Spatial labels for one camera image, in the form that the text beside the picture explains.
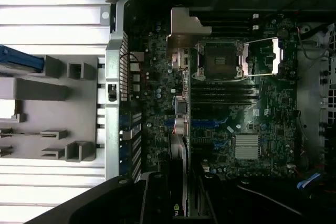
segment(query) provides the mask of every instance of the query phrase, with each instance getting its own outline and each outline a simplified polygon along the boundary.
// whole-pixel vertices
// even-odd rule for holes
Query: green circuit board
[[[293,176],[293,170],[287,165],[295,158],[296,141],[295,23],[284,19],[277,25],[266,25],[262,37],[276,37],[281,28],[291,32],[286,39],[279,40],[283,59],[279,73],[273,76],[248,77],[235,82],[199,81],[192,77],[197,72],[198,49],[189,49],[190,148],[192,154],[201,154],[210,172],[223,177]],[[176,117],[172,100],[182,92],[182,72],[172,69],[172,60],[166,56],[168,34],[168,29],[162,26],[160,30],[138,35],[138,44],[145,51],[141,87],[144,172],[159,170],[160,164],[167,160],[168,135],[174,129]],[[227,42],[227,38],[205,38],[204,44],[209,40],[212,46],[219,47]],[[272,40],[251,43],[249,74],[270,73],[273,52]],[[236,158],[236,140],[244,135],[257,139],[257,159]]]
[[[294,23],[287,21],[286,25],[291,29]],[[271,37],[273,30],[273,26],[266,28],[267,36]],[[220,46],[220,42],[211,42],[212,47]],[[274,46],[272,40],[249,45],[249,74],[272,71]],[[277,75],[235,82],[191,78],[191,148],[201,155],[210,172],[226,178],[293,176],[287,165],[295,158],[296,46],[294,31],[286,40],[279,40],[283,61]],[[199,64],[197,50],[192,52],[191,76]],[[245,141],[245,148],[240,148],[242,139],[254,146]]]

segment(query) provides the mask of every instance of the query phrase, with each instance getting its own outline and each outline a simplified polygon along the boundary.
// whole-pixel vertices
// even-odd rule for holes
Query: heatsink
[[[236,159],[259,159],[259,136],[236,135]]]

